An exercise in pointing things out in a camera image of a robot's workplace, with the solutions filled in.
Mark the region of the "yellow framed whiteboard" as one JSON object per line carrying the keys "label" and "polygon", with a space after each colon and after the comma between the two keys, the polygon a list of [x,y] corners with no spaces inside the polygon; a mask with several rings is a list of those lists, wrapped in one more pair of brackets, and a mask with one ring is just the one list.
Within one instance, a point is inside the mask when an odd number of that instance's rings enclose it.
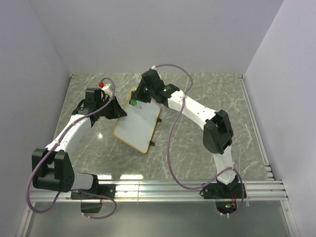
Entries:
{"label": "yellow framed whiteboard", "polygon": [[113,135],[137,151],[145,154],[149,149],[149,142],[153,137],[160,106],[156,102],[130,105],[131,94],[136,88],[132,87],[127,97],[124,111],[126,117],[119,118],[113,130]]}

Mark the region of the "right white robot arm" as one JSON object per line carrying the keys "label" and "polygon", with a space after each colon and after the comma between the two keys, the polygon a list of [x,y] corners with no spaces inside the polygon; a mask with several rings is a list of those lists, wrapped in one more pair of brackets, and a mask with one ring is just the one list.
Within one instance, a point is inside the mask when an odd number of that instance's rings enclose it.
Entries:
{"label": "right white robot arm", "polygon": [[230,197],[236,190],[238,176],[233,168],[232,143],[233,129],[224,110],[213,110],[186,95],[173,84],[166,85],[156,68],[151,68],[141,75],[132,99],[144,103],[155,100],[169,109],[184,115],[203,130],[203,145],[212,153],[218,176],[218,192]]}

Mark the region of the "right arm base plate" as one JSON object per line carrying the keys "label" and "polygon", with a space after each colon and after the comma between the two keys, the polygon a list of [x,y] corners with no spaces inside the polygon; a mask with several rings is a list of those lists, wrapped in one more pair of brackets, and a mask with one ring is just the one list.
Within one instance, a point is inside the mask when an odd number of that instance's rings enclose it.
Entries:
{"label": "right arm base plate", "polygon": [[202,189],[201,195],[204,199],[232,199],[233,197],[246,198],[246,190],[244,184],[231,183],[224,185],[221,182],[210,183]]}

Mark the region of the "green whiteboard eraser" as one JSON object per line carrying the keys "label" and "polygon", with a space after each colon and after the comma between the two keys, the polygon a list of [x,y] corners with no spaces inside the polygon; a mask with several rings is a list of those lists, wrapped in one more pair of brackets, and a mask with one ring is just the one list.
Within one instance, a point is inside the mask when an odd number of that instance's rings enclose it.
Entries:
{"label": "green whiteboard eraser", "polygon": [[131,98],[131,99],[129,100],[129,103],[130,103],[130,105],[135,106],[135,105],[137,105],[137,100],[134,99],[134,98]]}

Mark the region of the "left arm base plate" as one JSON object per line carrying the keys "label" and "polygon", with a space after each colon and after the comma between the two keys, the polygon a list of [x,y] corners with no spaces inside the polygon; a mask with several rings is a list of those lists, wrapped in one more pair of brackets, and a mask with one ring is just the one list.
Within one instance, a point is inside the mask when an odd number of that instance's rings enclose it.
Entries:
{"label": "left arm base plate", "polygon": [[96,195],[105,196],[114,199],[116,193],[115,184],[99,184],[96,188],[84,191],[72,191],[71,199],[75,200],[88,200],[88,199],[98,199]]}

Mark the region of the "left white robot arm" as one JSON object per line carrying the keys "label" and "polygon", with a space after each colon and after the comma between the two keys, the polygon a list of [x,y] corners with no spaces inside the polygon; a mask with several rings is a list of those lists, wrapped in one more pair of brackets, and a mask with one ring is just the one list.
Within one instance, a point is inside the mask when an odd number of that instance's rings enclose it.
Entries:
{"label": "left white robot arm", "polygon": [[32,154],[33,187],[57,192],[81,189],[88,198],[100,193],[97,177],[93,174],[74,172],[70,157],[85,133],[100,117],[118,119],[127,113],[119,105],[114,88],[88,88],[85,98],[73,110],[69,122],[60,134],[44,149]]}

